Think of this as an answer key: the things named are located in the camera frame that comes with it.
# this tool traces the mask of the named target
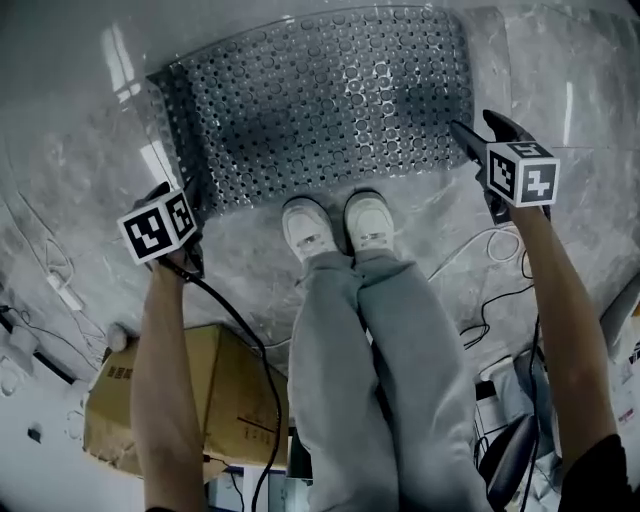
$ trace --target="floor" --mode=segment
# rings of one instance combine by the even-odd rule
[[[167,173],[144,76],[241,30],[370,3],[72,0],[64,12],[45,1],[0,4],[0,299],[80,351],[37,332],[44,352],[88,380],[101,331],[113,321],[139,328],[149,273],[133,265],[116,219]],[[553,222],[602,311],[640,270],[640,21],[623,0],[444,4],[467,30],[476,129],[489,136],[481,109],[500,111],[562,160]],[[474,174],[468,163],[374,184],[393,210],[398,254],[426,275],[492,226]],[[318,199],[338,219],[352,191]],[[433,281],[460,329],[479,320],[483,301],[527,284],[519,262],[494,263],[486,243],[475,242]],[[82,314],[45,281],[44,269],[64,263],[55,244],[75,269],[70,286]],[[494,252],[512,244],[496,240]],[[280,234],[279,208],[211,219],[203,248],[207,281],[266,340],[287,339],[301,267]],[[197,289],[188,288],[186,302],[188,325],[226,318]],[[535,315],[531,291],[489,306],[491,331],[468,352],[470,364],[481,369],[520,351]],[[270,356],[286,371],[286,346]]]

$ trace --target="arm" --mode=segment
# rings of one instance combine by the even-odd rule
[[[511,218],[529,254],[567,471],[616,433],[606,345],[587,291],[542,210],[511,208]]]
[[[182,319],[183,281],[154,263],[133,372],[131,420],[146,508],[204,510],[198,426]]]

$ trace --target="gray marble surface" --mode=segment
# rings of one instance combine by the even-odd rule
[[[110,322],[139,328],[149,274],[133,265],[116,228],[167,172],[157,130],[143,108],[143,77],[177,56],[258,24],[311,12],[369,5],[364,0],[211,3],[147,0],[112,3],[5,4],[0,21],[0,299],[28,308],[42,350],[83,379],[94,373]],[[412,2],[393,2],[411,4]],[[597,307],[603,310],[640,270],[640,24],[626,2],[438,2],[455,8],[470,43],[476,129],[489,136],[480,112],[512,116],[562,159],[553,219]],[[374,185],[387,198],[397,252],[426,275],[491,219],[473,164]],[[336,221],[353,189],[317,199]],[[212,219],[205,228],[207,281],[261,332],[278,342],[291,332],[301,296],[301,266],[280,231],[278,207]],[[60,263],[54,239],[71,258],[71,287],[86,307],[72,314],[44,279]],[[434,281],[461,329],[479,320],[484,300],[527,283],[518,262],[496,264],[487,238]],[[496,252],[511,249],[497,240]],[[532,292],[487,309],[491,332],[469,351],[481,369],[531,340]],[[226,319],[189,287],[188,325]],[[286,371],[287,348],[270,353]]]

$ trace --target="chair backrest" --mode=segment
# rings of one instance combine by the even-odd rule
[[[494,510],[503,510],[513,498],[533,455],[536,419],[523,416],[491,443],[478,471],[487,483],[487,499]]]

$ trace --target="metal sheet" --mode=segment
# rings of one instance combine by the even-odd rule
[[[450,11],[341,10],[204,48],[150,77],[161,133],[206,215],[465,160],[473,123],[464,29]]]

